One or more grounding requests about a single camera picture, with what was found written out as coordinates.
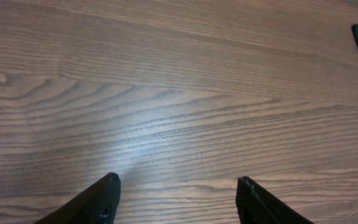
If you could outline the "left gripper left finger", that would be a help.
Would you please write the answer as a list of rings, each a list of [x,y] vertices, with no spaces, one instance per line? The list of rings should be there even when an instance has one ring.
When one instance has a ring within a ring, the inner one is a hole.
[[[110,172],[35,224],[113,224],[120,196],[121,180]]]

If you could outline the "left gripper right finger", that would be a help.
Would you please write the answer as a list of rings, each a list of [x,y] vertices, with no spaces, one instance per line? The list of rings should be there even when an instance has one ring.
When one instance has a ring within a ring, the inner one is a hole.
[[[241,224],[313,224],[247,176],[238,178],[236,207]]]

